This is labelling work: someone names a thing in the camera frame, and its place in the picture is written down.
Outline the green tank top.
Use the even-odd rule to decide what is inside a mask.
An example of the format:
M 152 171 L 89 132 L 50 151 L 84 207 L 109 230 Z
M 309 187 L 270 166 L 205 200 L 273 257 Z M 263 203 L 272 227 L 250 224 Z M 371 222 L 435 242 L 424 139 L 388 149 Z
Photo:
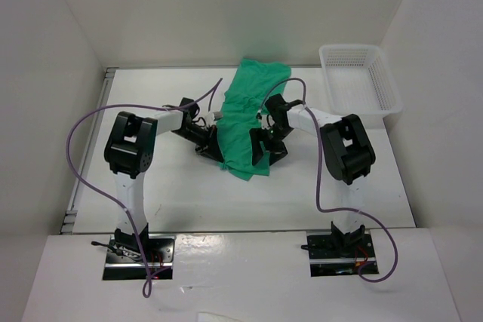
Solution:
M 249 131 L 258 128 L 257 111 L 269 91 L 280 94 L 285 86 L 279 84 L 291 77 L 291 68 L 284 63 L 261 63 L 243 59 L 225 92 L 221 107 L 223 117 L 217 122 L 217 140 L 223 160 L 220 168 L 248 181 L 252 176 L 269 175 L 269 156 L 252 164 L 252 145 Z

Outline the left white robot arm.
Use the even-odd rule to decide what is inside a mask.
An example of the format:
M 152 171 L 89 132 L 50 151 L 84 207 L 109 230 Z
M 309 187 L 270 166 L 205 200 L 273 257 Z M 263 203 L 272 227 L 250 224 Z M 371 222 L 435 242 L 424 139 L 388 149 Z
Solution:
M 197 155 L 222 162 L 218 146 L 217 127 L 199 126 L 195 117 L 199 106 L 183 98 L 175 110 L 160 112 L 155 117 L 142 118 L 130 112 L 120 112 L 104 149 L 104 159 L 113 172 L 116 199 L 122 204 L 115 229 L 115 245 L 133 261 L 149 255 L 149 223 L 144 210 L 145 174 L 152 164 L 156 137 L 172 132 L 195 144 Z

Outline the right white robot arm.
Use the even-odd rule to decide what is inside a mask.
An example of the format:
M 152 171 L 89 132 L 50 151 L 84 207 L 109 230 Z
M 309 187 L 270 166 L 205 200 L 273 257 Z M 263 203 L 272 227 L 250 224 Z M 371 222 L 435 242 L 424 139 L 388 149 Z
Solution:
M 343 212 L 354 216 L 331 222 L 331 249 L 338 256 L 348 256 L 363 241 L 365 226 L 358 221 L 361 187 L 376 161 L 360 117 L 332 115 L 310 108 L 302 100 L 287 102 L 280 94 L 269 97 L 265 106 L 268 113 L 257 112 L 259 125 L 249 131 L 252 164 L 257 165 L 264 155 L 269 156 L 270 164 L 283 159 L 288 154 L 284 138 L 292 130 L 302 130 L 314 136 L 318 150 L 315 205 L 322 213 Z M 339 184 L 342 197 L 338 206 L 328 209 L 321 206 L 323 167 Z

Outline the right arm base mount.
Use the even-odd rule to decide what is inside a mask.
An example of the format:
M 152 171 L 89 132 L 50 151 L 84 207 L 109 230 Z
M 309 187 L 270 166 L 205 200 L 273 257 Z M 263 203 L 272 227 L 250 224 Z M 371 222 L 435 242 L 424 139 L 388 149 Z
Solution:
M 371 235 L 365 226 L 342 233 L 331 223 L 329 232 L 312 232 L 300 246 L 308 254 L 312 277 L 335 277 L 362 274 L 378 274 L 377 261 Z

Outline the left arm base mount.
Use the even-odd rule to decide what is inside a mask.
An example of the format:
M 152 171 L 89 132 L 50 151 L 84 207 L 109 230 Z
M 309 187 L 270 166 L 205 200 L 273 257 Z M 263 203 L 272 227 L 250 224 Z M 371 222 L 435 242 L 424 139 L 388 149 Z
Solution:
M 113 236 L 106 243 L 92 241 L 91 245 L 106 251 L 103 267 L 104 281 L 146 279 L 145 263 L 139 252 L 118 246 Z M 155 281 L 172 279 L 174 249 L 173 235 L 149 235 L 148 250 L 145 255 L 149 272 L 154 274 Z

